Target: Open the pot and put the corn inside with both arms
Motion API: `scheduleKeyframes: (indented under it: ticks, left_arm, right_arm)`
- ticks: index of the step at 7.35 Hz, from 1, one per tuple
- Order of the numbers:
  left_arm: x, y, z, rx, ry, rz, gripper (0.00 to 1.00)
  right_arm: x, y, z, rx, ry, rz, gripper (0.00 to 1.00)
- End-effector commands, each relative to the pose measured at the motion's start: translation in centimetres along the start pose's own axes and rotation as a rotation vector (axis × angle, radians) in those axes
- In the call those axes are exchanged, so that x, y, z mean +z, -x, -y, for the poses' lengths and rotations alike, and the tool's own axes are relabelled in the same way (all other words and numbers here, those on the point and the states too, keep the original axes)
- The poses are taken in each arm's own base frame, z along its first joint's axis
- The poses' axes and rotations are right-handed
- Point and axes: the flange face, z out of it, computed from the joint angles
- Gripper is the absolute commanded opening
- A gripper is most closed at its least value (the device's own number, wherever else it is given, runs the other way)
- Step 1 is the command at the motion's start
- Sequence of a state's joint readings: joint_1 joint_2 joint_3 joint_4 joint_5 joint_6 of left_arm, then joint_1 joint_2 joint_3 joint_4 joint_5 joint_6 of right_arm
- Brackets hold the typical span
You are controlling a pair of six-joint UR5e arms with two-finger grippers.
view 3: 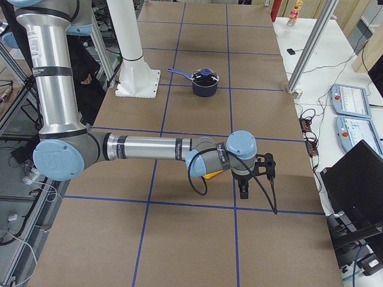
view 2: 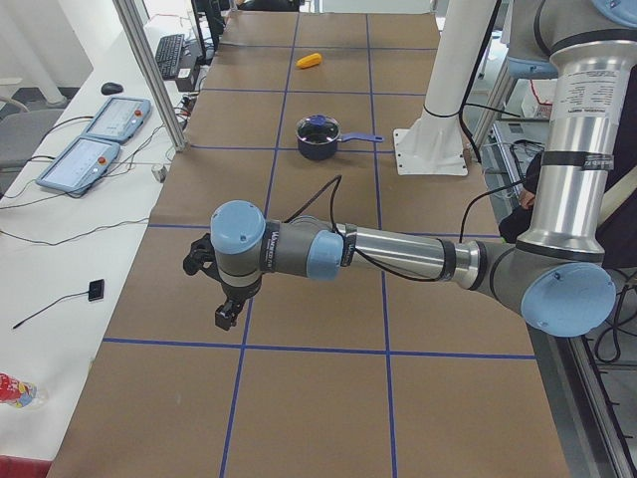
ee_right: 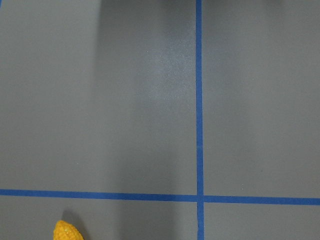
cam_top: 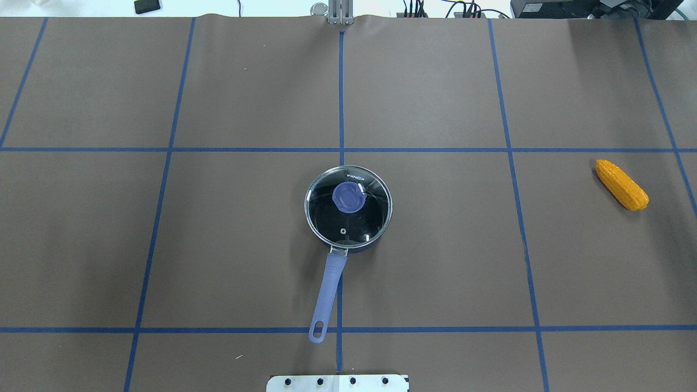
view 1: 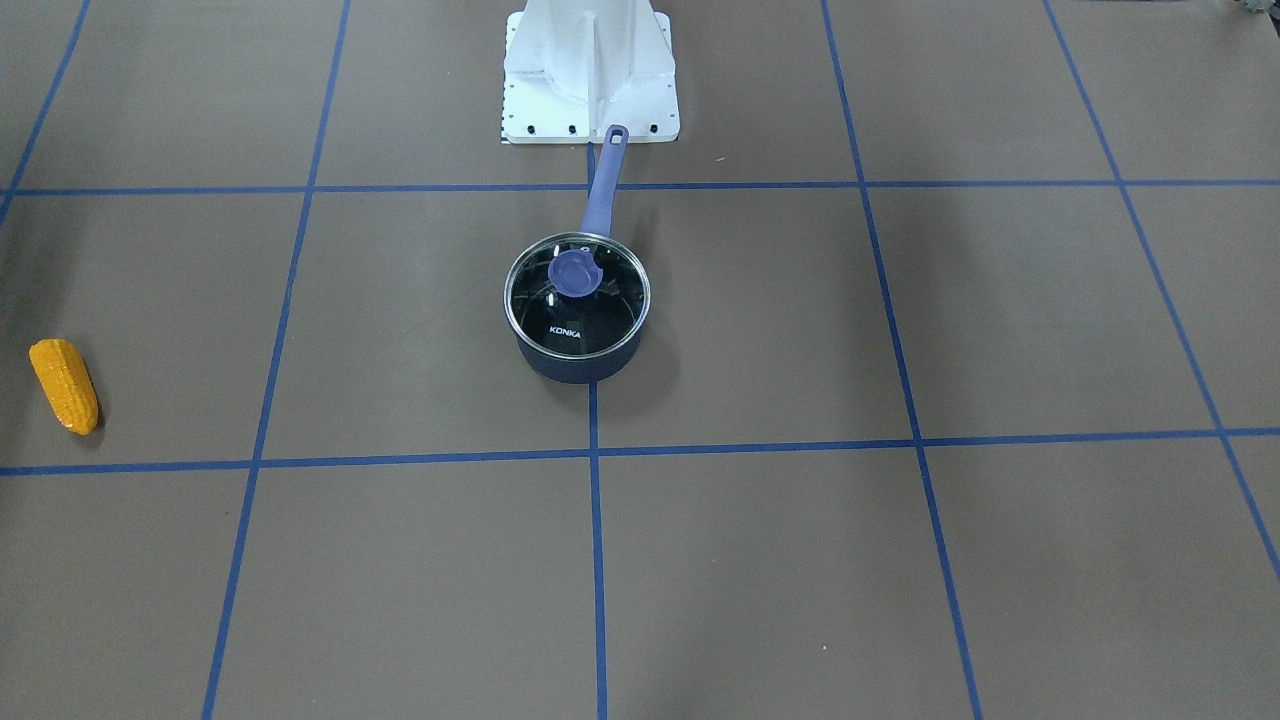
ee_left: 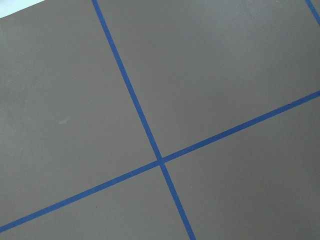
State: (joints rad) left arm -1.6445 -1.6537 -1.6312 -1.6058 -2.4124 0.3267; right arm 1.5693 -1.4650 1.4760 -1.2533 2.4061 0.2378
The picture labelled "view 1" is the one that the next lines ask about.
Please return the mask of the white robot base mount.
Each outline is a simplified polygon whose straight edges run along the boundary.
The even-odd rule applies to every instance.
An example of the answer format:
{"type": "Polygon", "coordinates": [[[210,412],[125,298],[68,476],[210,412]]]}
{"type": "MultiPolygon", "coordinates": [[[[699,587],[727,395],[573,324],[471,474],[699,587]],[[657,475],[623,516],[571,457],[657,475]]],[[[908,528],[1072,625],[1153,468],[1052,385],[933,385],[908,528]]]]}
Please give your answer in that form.
{"type": "Polygon", "coordinates": [[[504,23],[500,140],[634,143],[681,135],[671,18],[649,1],[527,1],[504,23]]]}

